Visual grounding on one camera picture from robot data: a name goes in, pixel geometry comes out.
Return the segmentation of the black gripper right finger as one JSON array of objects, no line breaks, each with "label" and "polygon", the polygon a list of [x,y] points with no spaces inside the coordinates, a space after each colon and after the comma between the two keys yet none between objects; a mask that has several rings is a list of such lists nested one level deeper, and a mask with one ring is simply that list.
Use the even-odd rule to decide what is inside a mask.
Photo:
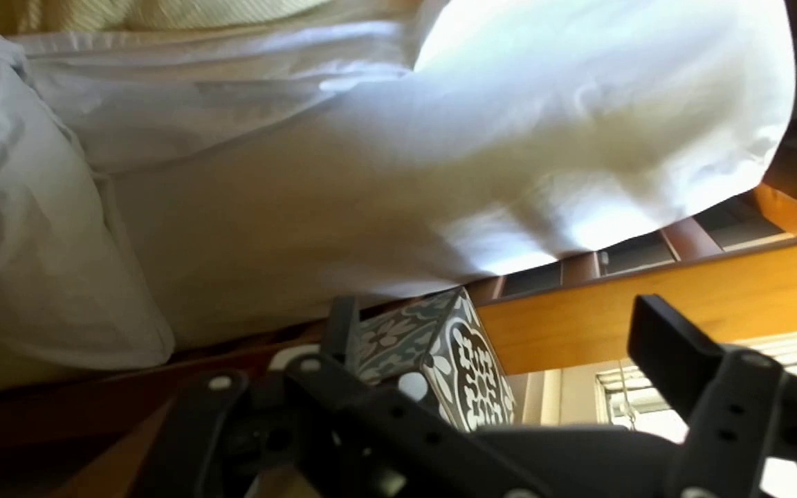
[{"label": "black gripper right finger", "polygon": [[726,358],[719,344],[657,293],[635,299],[625,351],[687,424]]}]

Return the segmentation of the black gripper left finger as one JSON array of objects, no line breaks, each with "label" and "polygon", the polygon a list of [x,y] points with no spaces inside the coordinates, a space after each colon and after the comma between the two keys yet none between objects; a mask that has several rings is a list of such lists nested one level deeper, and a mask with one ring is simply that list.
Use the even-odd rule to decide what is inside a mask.
[{"label": "black gripper left finger", "polygon": [[330,306],[321,351],[339,363],[347,360],[348,338],[360,323],[360,304],[355,297],[342,297]]}]

